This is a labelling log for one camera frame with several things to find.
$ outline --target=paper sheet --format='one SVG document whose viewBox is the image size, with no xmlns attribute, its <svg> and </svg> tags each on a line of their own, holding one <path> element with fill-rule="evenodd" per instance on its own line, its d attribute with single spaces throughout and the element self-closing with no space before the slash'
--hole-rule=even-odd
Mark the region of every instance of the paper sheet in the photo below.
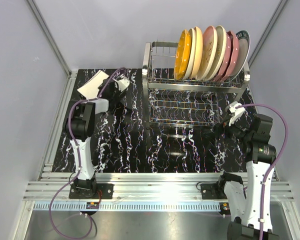
<svg viewBox="0 0 300 240">
<path fill-rule="evenodd" d="M 98 87 L 105 79 L 109 77 L 108 74 L 99 70 L 86 84 L 78 88 L 77 91 L 86 99 L 94 99 L 99 93 Z"/>
</svg>

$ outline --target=ceramic plate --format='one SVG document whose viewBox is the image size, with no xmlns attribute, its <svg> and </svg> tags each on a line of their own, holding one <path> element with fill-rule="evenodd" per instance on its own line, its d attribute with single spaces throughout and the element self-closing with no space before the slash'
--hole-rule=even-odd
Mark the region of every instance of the ceramic plate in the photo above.
<svg viewBox="0 0 300 240">
<path fill-rule="evenodd" d="M 250 49 L 250 37 L 247 31 L 240 31 L 236 34 L 239 39 L 239 55 L 236 61 L 235 67 L 232 74 L 230 75 L 231 79 L 234 79 L 243 69 L 249 54 Z"/>
<path fill-rule="evenodd" d="M 216 28 L 214 26 L 208 26 L 207 29 L 204 31 L 202 38 L 202 59 L 198 74 L 196 76 L 197 80 L 203 80 L 207 76 L 215 59 L 218 43 L 218 35 Z"/>
<path fill-rule="evenodd" d="M 194 55 L 193 69 L 190 75 L 190 78 L 192 79 L 197 75 L 199 71 L 201 58 L 202 58 L 202 48 L 204 46 L 201 29 L 196 26 L 194 30 L 196 35 L 196 41 L 195 41 L 195 55 Z"/>
<path fill-rule="evenodd" d="M 235 35 L 233 31 L 228 31 L 228 35 L 231 39 L 231 56 L 230 56 L 230 61 L 229 64 L 226 68 L 226 71 L 221 78 L 221 82 L 224 82 L 229 78 L 233 70 L 235 69 L 236 62 L 238 59 L 238 54 L 239 54 L 239 40 L 238 37 Z"/>
<path fill-rule="evenodd" d="M 211 80 L 217 74 L 226 52 L 226 45 L 227 45 L 226 30 L 221 25 L 216 26 L 215 29 L 217 34 L 216 51 L 215 51 L 215 56 L 210 71 L 204 79 L 205 81 Z"/>
<path fill-rule="evenodd" d="M 217 75 L 214 78 L 214 81 L 216 81 L 216 82 L 220 81 L 220 79 L 222 78 L 222 75 L 227 70 L 230 56 L 231 56 L 231 39 L 230 39 L 229 35 L 226 34 L 226 46 L 225 46 L 225 53 L 224 53 L 223 61 L 222 61 L 222 64 L 220 66 L 220 69 L 219 69 Z"/>
<path fill-rule="evenodd" d="M 175 53 L 174 78 L 182 79 L 186 73 L 191 50 L 191 36 L 187 29 L 183 30 L 180 36 L 178 47 Z"/>
<path fill-rule="evenodd" d="M 194 68 L 194 62 L 195 62 L 195 54 L 196 54 L 196 31 L 193 28 L 190 28 L 189 34 L 191 36 L 191 51 L 190 51 L 190 57 L 189 57 L 189 62 L 188 66 L 185 71 L 184 79 L 187 79 L 190 77 L 190 74 L 192 73 L 192 69 Z"/>
</svg>

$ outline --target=dish rack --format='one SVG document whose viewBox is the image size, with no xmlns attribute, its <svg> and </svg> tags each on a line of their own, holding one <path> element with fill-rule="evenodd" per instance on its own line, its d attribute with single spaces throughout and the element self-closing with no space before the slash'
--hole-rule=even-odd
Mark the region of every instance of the dish rack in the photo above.
<svg viewBox="0 0 300 240">
<path fill-rule="evenodd" d="M 142 66 L 145 126 L 213 127 L 222 121 L 218 93 L 235 93 L 239 101 L 246 90 L 248 63 L 234 79 L 224 82 L 174 79 L 178 42 L 154 41 L 145 45 Z"/>
</svg>

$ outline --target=metal floor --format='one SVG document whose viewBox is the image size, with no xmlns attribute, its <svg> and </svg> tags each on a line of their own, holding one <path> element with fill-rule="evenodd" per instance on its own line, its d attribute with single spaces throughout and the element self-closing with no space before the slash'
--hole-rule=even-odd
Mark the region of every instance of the metal floor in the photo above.
<svg viewBox="0 0 300 240">
<path fill-rule="evenodd" d="M 292 240 L 283 207 L 273 202 L 270 208 L 273 233 L 280 240 Z M 58 229 L 71 237 L 81 237 L 90 222 L 82 216 L 71 218 L 74 211 L 54 211 Z M 97 226 L 87 240 L 226 240 L 230 217 L 216 212 L 120 212 L 99 211 L 92 215 Z M 25 240 L 62 240 L 49 221 L 48 211 L 32 213 Z"/>
</svg>

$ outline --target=cream plate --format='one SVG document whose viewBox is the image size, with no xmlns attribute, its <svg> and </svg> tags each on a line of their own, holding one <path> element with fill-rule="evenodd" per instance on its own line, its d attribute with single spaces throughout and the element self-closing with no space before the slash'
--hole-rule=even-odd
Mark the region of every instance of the cream plate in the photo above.
<svg viewBox="0 0 300 240">
<path fill-rule="evenodd" d="M 201 29 L 196 26 L 194 30 L 196 35 L 196 41 L 195 41 L 195 55 L 194 55 L 193 69 L 190 75 L 190 78 L 192 79 L 197 75 L 199 71 L 199 67 L 202 59 L 202 48 L 204 47 Z"/>
<path fill-rule="evenodd" d="M 198 74 L 196 76 L 197 80 L 203 80 L 207 76 L 215 59 L 218 43 L 218 35 L 216 28 L 214 26 L 208 26 L 207 29 L 204 31 L 202 38 L 202 59 Z"/>
<path fill-rule="evenodd" d="M 210 71 L 204 79 L 205 81 L 211 80 L 217 74 L 222 64 L 222 61 L 224 60 L 224 56 L 226 52 L 227 32 L 225 28 L 221 25 L 216 26 L 215 29 L 217 34 L 216 51 L 215 51 L 215 56 Z"/>
<path fill-rule="evenodd" d="M 183 77 L 184 79 L 187 79 L 190 76 L 192 69 L 194 68 L 195 54 L 196 54 L 196 41 L 197 41 L 196 31 L 193 28 L 190 28 L 189 34 L 191 36 L 191 51 L 190 51 L 188 66 L 186 68 L 185 75 Z"/>
</svg>

